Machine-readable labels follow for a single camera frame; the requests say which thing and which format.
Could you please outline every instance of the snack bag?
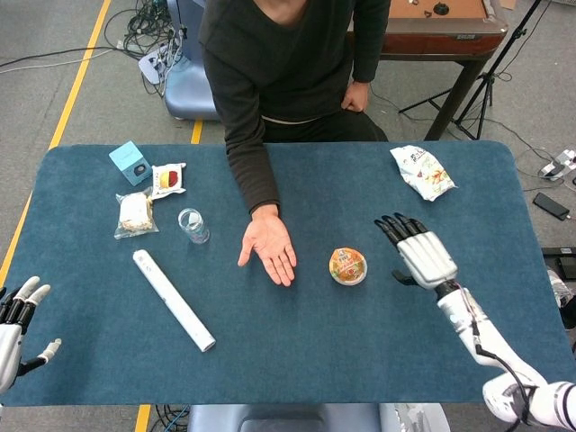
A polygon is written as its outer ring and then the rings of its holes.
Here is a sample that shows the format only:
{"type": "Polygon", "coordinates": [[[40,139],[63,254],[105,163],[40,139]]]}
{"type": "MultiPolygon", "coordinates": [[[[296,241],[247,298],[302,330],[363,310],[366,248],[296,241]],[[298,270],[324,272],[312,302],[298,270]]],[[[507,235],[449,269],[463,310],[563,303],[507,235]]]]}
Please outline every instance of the snack bag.
{"type": "Polygon", "coordinates": [[[152,166],[153,200],[186,191],[182,187],[182,168],[184,167],[186,167],[185,163],[152,166]]]}
{"type": "Polygon", "coordinates": [[[423,148],[397,147],[390,150],[404,181],[425,200],[434,201],[449,189],[456,187],[438,160],[423,148]]]}
{"type": "Polygon", "coordinates": [[[118,227],[114,232],[115,239],[135,237],[149,232],[158,232],[152,219],[152,199],[150,188],[128,195],[116,195],[120,204],[118,227]]]}
{"type": "Polygon", "coordinates": [[[357,250],[342,247],[332,253],[328,268],[336,282],[351,286],[360,284],[364,280],[368,271],[368,264],[357,250]]]}

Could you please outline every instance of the robotic hand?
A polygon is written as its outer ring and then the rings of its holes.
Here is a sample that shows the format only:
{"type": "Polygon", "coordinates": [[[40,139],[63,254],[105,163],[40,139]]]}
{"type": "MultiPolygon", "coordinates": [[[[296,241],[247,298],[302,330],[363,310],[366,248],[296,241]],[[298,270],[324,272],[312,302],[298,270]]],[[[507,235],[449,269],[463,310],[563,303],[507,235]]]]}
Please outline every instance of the robotic hand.
{"type": "MultiPolygon", "coordinates": [[[[31,277],[19,290],[8,294],[0,304],[0,394],[13,386],[18,376],[45,365],[60,348],[62,341],[50,342],[37,357],[21,363],[23,339],[36,306],[50,291],[49,285],[37,289],[40,278],[31,277]]],[[[0,298],[5,288],[0,291],[0,298]]]]}
{"type": "Polygon", "coordinates": [[[394,213],[374,223],[398,249],[410,270],[406,276],[394,270],[402,284],[434,290],[437,305],[452,323],[472,358],[479,365],[499,367],[506,372],[482,389],[489,410],[499,419],[527,425],[566,428],[576,431],[576,384],[546,380],[524,362],[491,323],[470,292],[456,281],[458,267],[444,245],[418,220],[394,213]]]}

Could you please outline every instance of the blue carpet tabletop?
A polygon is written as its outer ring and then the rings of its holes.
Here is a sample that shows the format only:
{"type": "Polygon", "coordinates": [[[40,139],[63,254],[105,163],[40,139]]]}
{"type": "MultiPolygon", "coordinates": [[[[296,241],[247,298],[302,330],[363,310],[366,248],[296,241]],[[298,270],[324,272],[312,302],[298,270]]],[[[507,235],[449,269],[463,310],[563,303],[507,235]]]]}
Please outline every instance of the blue carpet tabletop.
{"type": "Polygon", "coordinates": [[[249,217],[224,147],[140,146],[150,164],[186,162],[186,193],[154,204],[160,232],[116,240],[116,194],[132,187],[111,146],[56,148],[44,158],[6,286],[39,275],[24,358],[53,338],[48,365],[20,378],[7,405],[481,401],[500,374],[478,366],[433,292],[396,282],[400,256],[373,219],[402,212],[445,243],[516,352],[549,382],[576,380],[568,339],[509,150],[497,142],[421,143],[457,189],[425,202],[406,185],[398,143],[268,146],[299,264],[290,289],[259,260],[238,268],[249,217]],[[176,216],[198,209],[210,241],[189,243],[176,216]],[[368,276],[334,282],[332,251],[362,252],[368,276]],[[132,253],[145,248],[216,338],[202,354],[132,253]]]}

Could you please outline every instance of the yellow floor line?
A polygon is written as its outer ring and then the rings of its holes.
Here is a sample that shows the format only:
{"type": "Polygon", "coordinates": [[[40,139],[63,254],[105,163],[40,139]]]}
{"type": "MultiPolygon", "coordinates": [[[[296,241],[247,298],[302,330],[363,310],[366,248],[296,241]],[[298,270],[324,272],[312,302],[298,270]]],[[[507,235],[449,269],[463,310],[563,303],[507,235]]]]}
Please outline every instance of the yellow floor line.
{"type": "Polygon", "coordinates": [[[200,144],[200,138],[202,137],[202,120],[194,121],[194,127],[192,128],[192,137],[190,137],[190,144],[200,144]]]}
{"type": "Polygon", "coordinates": [[[151,408],[152,405],[140,405],[138,408],[138,416],[136,417],[136,426],[134,427],[134,432],[146,432],[150,419],[151,408]]]}
{"type": "MultiPolygon", "coordinates": [[[[98,14],[98,18],[96,19],[96,23],[94,24],[94,29],[92,30],[92,35],[90,36],[90,40],[88,41],[88,45],[86,46],[86,51],[83,57],[82,63],[80,63],[80,68],[78,69],[78,73],[76,74],[76,79],[74,80],[74,84],[72,85],[72,89],[70,90],[70,94],[68,95],[68,99],[66,100],[66,104],[64,105],[64,110],[62,111],[62,115],[60,115],[60,120],[58,121],[58,126],[54,131],[54,135],[52,136],[52,141],[50,142],[49,149],[54,149],[60,143],[60,139],[62,138],[62,134],[64,133],[64,129],[66,128],[66,124],[68,123],[68,117],[70,116],[70,112],[72,111],[72,107],[74,106],[74,102],[78,96],[78,91],[80,90],[80,86],[82,85],[82,80],[84,79],[84,75],[86,74],[86,70],[88,69],[88,64],[90,63],[90,58],[92,57],[92,49],[88,47],[93,47],[98,40],[98,36],[100,35],[100,30],[104,24],[104,17],[108,12],[108,7],[110,6],[111,0],[104,0],[102,7],[100,8],[100,13],[98,14]]],[[[12,236],[12,240],[10,241],[10,246],[6,251],[6,255],[4,257],[4,261],[2,262],[2,267],[0,267],[0,286],[2,286],[6,280],[6,276],[8,275],[8,269],[10,268],[10,264],[12,263],[12,258],[14,257],[14,251],[16,250],[16,245],[18,244],[18,239],[20,238],[20,233],[22,232],[22,226],[24,224],[24,220],[26,219],[26,214],[28,213],[28,206],[30,205],[30,199],[32,194],[28,197],[28,201],[24,206],[24,210],[22,211],[22,215],[20,216],[20,220],[18,221],[18,225],[16,226],[16,231],[12,236]]]]}

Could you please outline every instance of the small teal box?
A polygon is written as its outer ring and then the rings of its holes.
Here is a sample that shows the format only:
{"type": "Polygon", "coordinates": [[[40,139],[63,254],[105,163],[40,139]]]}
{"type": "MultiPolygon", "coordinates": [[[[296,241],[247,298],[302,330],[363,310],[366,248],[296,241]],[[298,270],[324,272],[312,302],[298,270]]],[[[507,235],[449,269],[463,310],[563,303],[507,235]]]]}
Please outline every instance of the small teal box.
{"type": "Polygon", "coordinates": [[[132,141],[119,146],[109,156],[132,186],[152,176],[152,168],[132,141]]]}

